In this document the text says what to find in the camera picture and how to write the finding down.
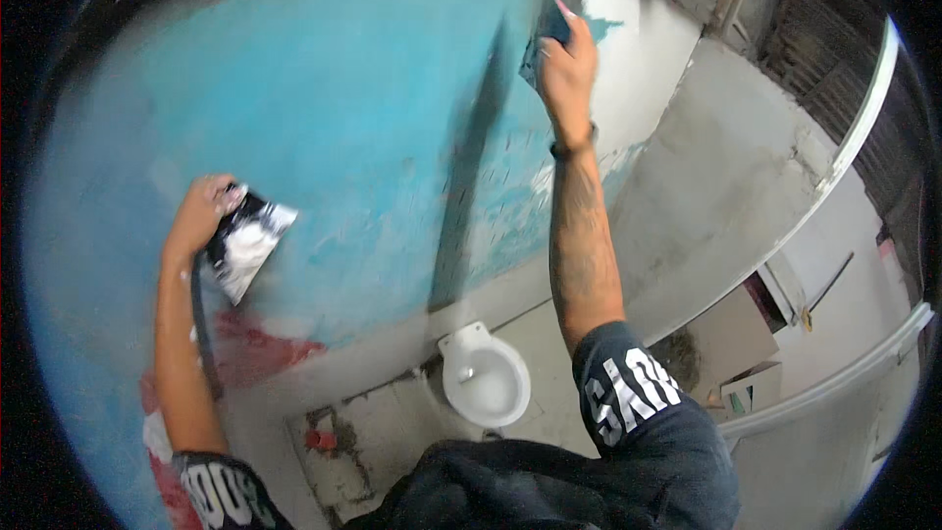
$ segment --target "cardboard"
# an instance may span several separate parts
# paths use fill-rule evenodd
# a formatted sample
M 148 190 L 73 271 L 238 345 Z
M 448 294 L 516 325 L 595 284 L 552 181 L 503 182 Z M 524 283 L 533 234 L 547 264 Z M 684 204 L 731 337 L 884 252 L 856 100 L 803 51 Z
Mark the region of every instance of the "cardboard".
M 689 391 L 701 405 L 710 390 L 778 352 L 769 325 L 749 292 L 738 286 L 687 324 L 700 354 L 700 379 Z
M 735 418 L 778 403 L 782 363 L 765 361 L 720 385 L 726 415 Z

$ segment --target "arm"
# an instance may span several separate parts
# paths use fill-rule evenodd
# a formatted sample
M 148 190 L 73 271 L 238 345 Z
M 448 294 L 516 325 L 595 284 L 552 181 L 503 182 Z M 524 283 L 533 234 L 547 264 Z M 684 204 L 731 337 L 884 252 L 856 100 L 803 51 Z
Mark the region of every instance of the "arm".
M 562 2 L 572 30 L 564 48 L 543 43 L 541 96 L 556 132 L 556 178 L 549 275 L 559 327 L 570 355 L 598 325 L 625 320 L 622 283 L 611 247 L 589 120 L 597 54 L 585 20 Z
M 164 243 L 157 283 L 154 364 L 157 398 L 174 452 L 227 453 L 193 331 L 189 279 L 193 257 L 212 237 L 219 219 L 239 201 L 225 189 L 231 175 L 196 179 L 183 198 Z

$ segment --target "toilet bowl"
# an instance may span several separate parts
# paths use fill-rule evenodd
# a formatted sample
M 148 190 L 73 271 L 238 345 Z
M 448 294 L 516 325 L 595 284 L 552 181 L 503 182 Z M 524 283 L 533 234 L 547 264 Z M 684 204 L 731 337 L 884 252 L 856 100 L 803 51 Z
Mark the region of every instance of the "toilet bowl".
M 516 422 L 529 403 L 526 364 L 512 346 L 481 322 L 438 341 L 445 360 L 442 386 L 448 403 L 465 420 L 485 428 Z

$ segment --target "black t-shirt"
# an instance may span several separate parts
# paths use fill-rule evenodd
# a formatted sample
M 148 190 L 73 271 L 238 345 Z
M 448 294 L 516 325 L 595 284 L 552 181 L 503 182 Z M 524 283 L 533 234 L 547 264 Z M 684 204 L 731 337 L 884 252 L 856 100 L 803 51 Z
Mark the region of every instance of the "black t-shirt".
M 731 528 L 736 473 L 713 420 L 622 323 L 573 358 L 582 420 L 600 458 L 537 442 L 438 442 L 383 504 L 347 528 Z M 290 528 L 244 462 L 178 453 L 209 528 Z

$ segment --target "bracelet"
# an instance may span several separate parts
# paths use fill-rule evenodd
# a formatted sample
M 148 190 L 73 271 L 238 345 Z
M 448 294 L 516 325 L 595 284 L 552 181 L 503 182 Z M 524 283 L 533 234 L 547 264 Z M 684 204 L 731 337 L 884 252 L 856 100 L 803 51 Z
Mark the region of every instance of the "bracelet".
M 595 144 L 595 137 L 598 135 L 598 128 L 595 127 L 595 123 L 591 123 L 592 132 L 589 134 L 589 139 L 579 144 L 577 147 L 565 147 L 559 142 L 553 142 L 549 147 L 549 153 L 558 161 L 566 161 L 567 159 L 572 158 L 576 154 L 580 153 L 584 149 L 588 149 Z

